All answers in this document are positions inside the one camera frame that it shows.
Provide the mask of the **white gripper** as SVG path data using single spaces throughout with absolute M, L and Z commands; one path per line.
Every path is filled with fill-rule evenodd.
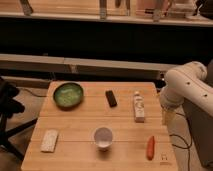
M 162 122 L 164 125 L 169 125 L 175 117 L 175 111 L 166 108 L 178 108 L 183 104 L 184 98 L 181 95 L 175 93 L 170 88 L 163 87 L 159 95 L 159 101 L 163 107 Z

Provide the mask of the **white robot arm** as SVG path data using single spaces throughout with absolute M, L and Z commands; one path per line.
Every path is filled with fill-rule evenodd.
M 166 85 L 159 93 L 162 123 L 168 125 L 175 110 L 187 99 L 213 117 L 213 87 L 204 82 L 207 67 L 198 61 L 169 69 L 164 75 Z

